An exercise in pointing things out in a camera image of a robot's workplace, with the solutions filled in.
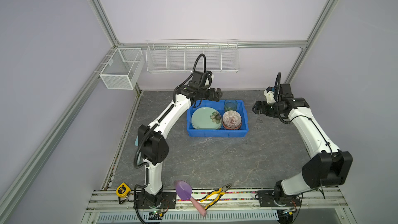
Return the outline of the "mint green plate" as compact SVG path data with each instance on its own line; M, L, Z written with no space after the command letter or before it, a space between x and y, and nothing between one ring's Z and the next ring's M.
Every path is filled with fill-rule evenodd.
M218 130L222 125L221 114L211 107L198 108L192 115L191 124L196 130Z

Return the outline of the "pink striped ribbed bowl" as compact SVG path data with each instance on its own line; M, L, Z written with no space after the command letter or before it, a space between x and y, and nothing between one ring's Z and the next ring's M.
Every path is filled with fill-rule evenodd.
M228 111L223 114L222 121L225 125L236 127L242 123L242 118L237 111Z

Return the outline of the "amber glass cup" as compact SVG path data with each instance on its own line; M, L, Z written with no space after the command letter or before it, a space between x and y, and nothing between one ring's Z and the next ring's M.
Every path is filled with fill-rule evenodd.
M224 102L224 110L228 111L236 111L237 110L237 101L236 100L225 100Z

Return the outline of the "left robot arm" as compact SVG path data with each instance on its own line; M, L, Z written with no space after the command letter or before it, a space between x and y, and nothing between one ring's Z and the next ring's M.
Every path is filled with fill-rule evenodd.
M169 153L166 138L174 124L196 102L220 101L221 89L212 88L213 73L206 68L206 56L200 54L193 69L173 91L167 108L150 124L142 124L137 131L138 147L133 159L133 167L145 168L145 184L136 185L143 192L143 198L150 206L161 203L163 184L162 166Z

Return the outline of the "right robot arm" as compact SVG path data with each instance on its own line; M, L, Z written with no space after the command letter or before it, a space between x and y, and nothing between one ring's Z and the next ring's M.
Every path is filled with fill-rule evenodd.
M333 143L315 119L307 101L295 97L290 84L283 84L281 77L279 72L274 86L265 90L266 99L256 101L252 112L277 118L284 124L293 124L309 154L310 160L299 174L275 184L272 199L277 205L284 206L288 200L305 192L343 185L353 157Z

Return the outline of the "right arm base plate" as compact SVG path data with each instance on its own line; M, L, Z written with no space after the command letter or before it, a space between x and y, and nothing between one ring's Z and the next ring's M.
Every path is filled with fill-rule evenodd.
M261 207L299 207L302 205L299 196L275 196L274 190L259 190L255 195Z

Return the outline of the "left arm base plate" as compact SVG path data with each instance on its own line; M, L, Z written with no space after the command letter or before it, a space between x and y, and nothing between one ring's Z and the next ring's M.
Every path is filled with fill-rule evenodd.
M157 195L151 195L146 191L138 192L135 195L138 209L174 209L177 202L176 192L159 192Z

